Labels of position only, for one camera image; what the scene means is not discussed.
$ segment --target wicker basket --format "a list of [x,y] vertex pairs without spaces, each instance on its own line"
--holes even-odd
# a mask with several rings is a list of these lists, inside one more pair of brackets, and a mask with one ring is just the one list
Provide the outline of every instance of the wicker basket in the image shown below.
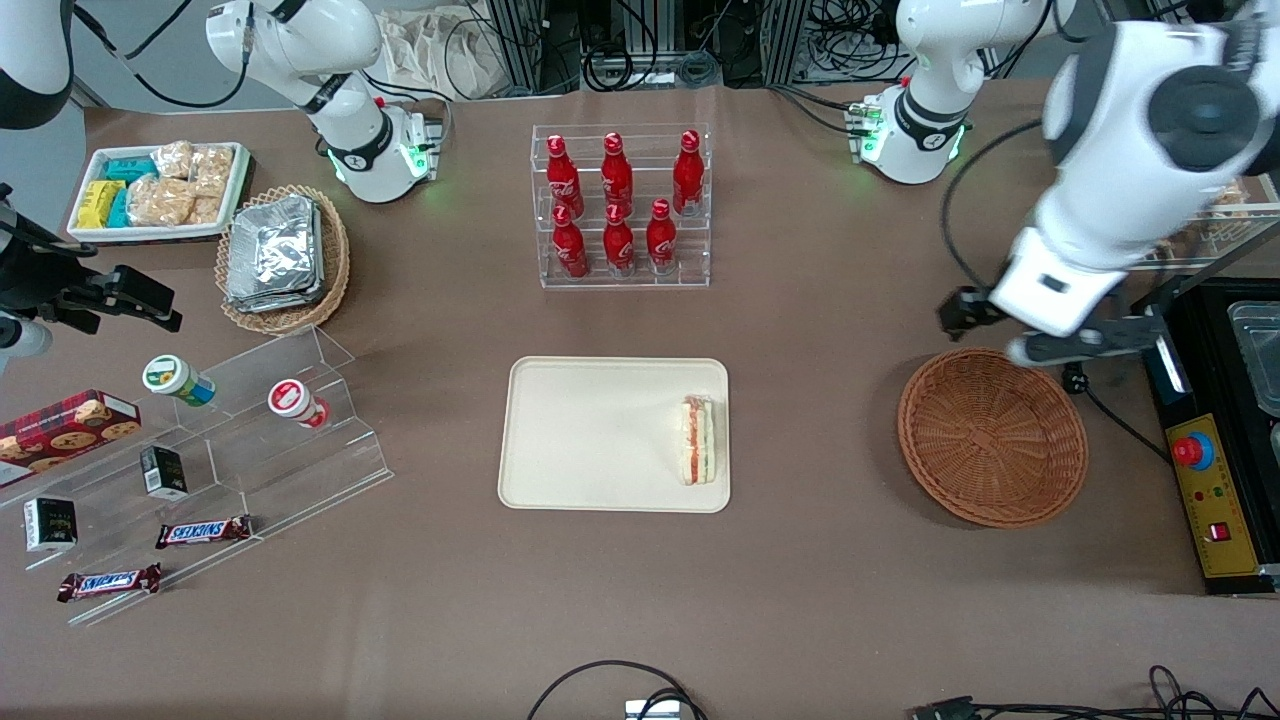
[[954,350],[916,370],[897,407],[897,438],[934,500],[991,528],[1053,518],[1089,464],[1084,425],[1062,388],[987,348]]
[[[338,310],[343,295],[347,293],[347,282],[351,279],[351,247],[347,243],[347,228],[338,217],[338,210],[333,202],[319,190],[287,184],[273,187],[266,192],[255,195],[244,206],[275,202],[287,195],[305,195],[315,200],[320,206],[320,241],[324,243],[324,277],[329,286],[325,296],[315,305],[301,307],[285,307],[283,310],[270,310],[268,313],[241,313],[229,304],[223,302],[223,314],[237,325],[260,333],[282,336],[288,334],[303,325],[324,323]],[[214,282],[218,288],[227,295],[227,255],[230,243],[230,228],[223,231],[218,241],[218,265],[214,268]]]

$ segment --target small black box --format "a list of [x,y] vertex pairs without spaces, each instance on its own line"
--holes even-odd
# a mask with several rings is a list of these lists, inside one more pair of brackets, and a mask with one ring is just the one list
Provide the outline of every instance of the small black box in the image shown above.
[[33,497],[22,507],[27,521],[27,550],[68,550],[76,546],[76,505],[60,497]]
[[182,471],[182,457],[172,450],[154,445],[143,450],[142,478],[151,497],[161,500],[187,497],[187,477]]

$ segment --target red button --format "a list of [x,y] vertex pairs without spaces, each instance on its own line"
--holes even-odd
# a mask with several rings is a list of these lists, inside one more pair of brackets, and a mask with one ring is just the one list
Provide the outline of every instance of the red button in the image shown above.
[[1194,438],[1184,437],[1174,441],[1174,460],[1190,468],[1204,459],[1204,448]]

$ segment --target white tray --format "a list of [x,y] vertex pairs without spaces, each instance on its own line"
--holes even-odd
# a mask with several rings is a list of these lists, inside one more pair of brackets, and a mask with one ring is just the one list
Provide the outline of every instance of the white tray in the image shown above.
[[84,177],[81,178],[79,191],[76,193],[76,202],[72,205],[72,214],[67,218],[67,234],[87,242],[90,245],[132,245],[141,242],[179,242],[191,237],[209,237],[210,240],[216,240],[216,236],[221,234],[223,228],[230,224],[232,215],[236,213],[237,200],[239,200],[241,190],[244,187],[244,176],[248,173],[248,150],[239,142],[197,142],[196,145],[216,145],[220,147],[230,147],[234,156],[232,158],[232,174],[227,178],[227,190],[223,191],[223,205],[218,210],[218,219],[212,223],[201,223],[198,225],[177,225],[172,228],[165,227],[143,227],[143,228],[78,228],[76,227],[76,215],[79,210],[81,204],[84,201],[84,192],[88,191],[88,183],[91,181],[102,179],[102,169],[106,167],[108,160],[115,160],[118,158],[142,158],[143,155],[150,155],[152,150],[159,147],[159,145],[138,145],[134,147],[104,147],[102,150],[95,150],[93,156],[88,160],[88,168],[84,170]]
[[[716,478],[680,478],[686,395],[714,402]],[[730,498],[728,372],[701,357],[522,357],[498,497],[520,510],[718,512]]]

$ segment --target empty wicker basket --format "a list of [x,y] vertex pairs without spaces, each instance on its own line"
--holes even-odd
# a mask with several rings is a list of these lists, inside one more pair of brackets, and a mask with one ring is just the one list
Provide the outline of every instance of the empty wicker basket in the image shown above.
[[933,357],[906,383],[897,437],[911,474],[951,512],[992,528],[1043,523],[1084,484],[1084,425],[1047,374],[987,348]]

